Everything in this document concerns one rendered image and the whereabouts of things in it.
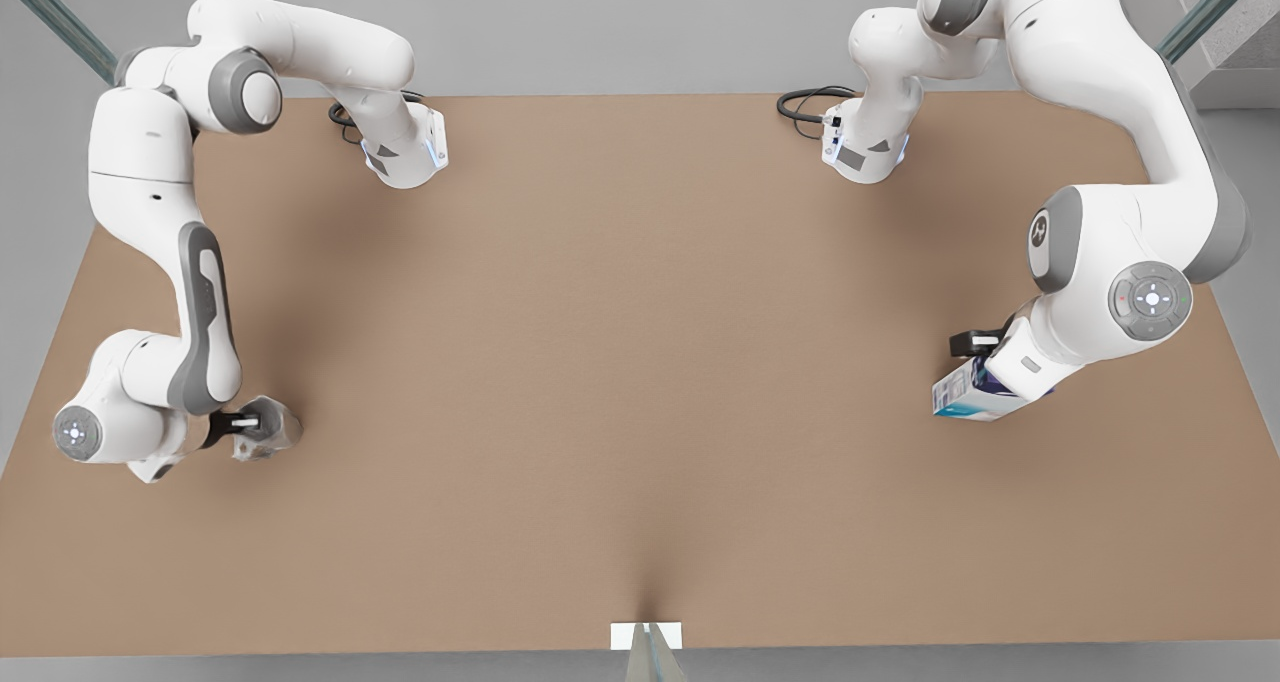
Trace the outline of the silver frame post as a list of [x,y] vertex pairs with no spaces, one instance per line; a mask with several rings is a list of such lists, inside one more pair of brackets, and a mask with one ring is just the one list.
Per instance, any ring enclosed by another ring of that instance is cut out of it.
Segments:
[[19,0],[38,20],[114,88],[118,58],[63,0]]
[[635,623],[625,682],[689,682],[658,623]]
[[1156,50],[1160,56],[1175,64],[1230,8],[1239,0],[1198,0],[1165,35]]

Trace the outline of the white frame post foot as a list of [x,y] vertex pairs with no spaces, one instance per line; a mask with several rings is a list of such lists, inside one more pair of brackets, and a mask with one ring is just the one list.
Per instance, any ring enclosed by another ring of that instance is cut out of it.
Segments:
[[[611,650],[630,650],[634,645],[636,622],[611,623]],[[681,622],[645,623],[649,631],[660,631],[667,646],[672,650],[684,647],[684,626]]]

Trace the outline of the blue and white carton box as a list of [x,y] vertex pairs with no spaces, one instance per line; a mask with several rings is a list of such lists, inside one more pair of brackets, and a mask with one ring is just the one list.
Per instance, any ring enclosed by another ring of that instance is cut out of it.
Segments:
[[932,386],[932,415],[947,418],[991,422],[1010,416],[1032,400],[1011,392],[991,372],[989,358],[965,360]]

